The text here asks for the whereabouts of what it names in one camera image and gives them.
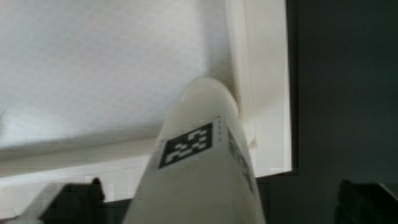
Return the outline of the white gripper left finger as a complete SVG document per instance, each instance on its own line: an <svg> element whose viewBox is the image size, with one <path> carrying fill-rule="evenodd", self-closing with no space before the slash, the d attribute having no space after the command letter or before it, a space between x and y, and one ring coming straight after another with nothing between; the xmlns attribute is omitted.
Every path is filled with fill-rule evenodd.
<svg viewBox="0 0 398 224"><path fill-rule="evenodd" d="M89 183L52 183L5 224L107 224L100 179Z"/></svg>

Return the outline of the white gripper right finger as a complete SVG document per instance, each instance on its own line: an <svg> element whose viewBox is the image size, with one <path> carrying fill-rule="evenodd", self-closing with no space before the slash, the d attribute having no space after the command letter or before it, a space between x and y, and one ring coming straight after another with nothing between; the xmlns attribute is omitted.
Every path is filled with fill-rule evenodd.
<svg viewBox="0 0 398 224"><path fill-rule="evenodd" d="M398 183L341 181L334 224L398 224Z"/></svg>

